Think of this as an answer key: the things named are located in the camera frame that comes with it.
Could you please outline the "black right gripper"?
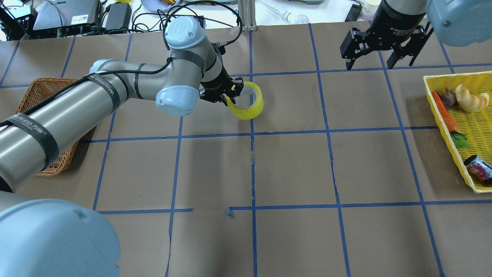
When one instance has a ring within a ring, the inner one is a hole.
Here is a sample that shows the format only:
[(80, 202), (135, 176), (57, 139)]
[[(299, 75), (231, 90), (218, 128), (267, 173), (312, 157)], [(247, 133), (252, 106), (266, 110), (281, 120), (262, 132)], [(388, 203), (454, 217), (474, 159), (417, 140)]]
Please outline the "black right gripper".
[(364, 55), (389, 50), (392, 54), (387, 60), (388, 69), (393, 69), (406, 57), (411, 57), (409, 66), (413, 66), (434, 31), (430, 23), (420, 24), (426, 6), (426, 2), (381, 2), (369, 28), (364, 32), (351, 28), (340, 45), (346, 70), (351, 70), (355, 61)]

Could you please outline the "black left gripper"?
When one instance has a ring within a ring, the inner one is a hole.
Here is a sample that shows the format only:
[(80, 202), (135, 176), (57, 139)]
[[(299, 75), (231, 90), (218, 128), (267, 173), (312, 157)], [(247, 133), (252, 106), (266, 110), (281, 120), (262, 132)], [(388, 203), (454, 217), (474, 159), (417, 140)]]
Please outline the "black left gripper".
[(243, 78), (232, 78), (226, 71), (221, 71), (211, 81), (201, 82), (202, 89), (199, 98), (208, 102), (222, 102), (232, 108), (236, 98), (241, 96), (244, 89)]

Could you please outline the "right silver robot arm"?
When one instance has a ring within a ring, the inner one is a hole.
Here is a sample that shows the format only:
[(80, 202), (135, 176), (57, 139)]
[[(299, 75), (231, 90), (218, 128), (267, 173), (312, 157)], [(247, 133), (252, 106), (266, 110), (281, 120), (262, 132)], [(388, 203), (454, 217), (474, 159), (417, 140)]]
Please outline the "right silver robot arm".
[(435, 34), (446, 45), (464, 47), (491, 39), (490, 0), (383, 0), (369, 28), (351, 28), (340, 45), (346, 69), (361, 56), (392, 51), (387, 68), (406, 57), (412, 66)]

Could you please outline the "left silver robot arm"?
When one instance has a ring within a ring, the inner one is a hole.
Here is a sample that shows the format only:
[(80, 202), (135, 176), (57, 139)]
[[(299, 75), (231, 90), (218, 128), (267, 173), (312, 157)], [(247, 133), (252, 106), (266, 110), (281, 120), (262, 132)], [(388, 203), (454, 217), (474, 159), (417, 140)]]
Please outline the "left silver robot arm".
[(154, 100), (187, 116), (198, 99), (230, 105), (244, 87), (226, 71), (224, 47), (200, 22), (165, 23), (165, 65), (98, 60), (88, 75), (1, 123), (1, 276), (117, 277), (120, 242), (100, 213), (58, 199), (15, 193), (128, 99)]

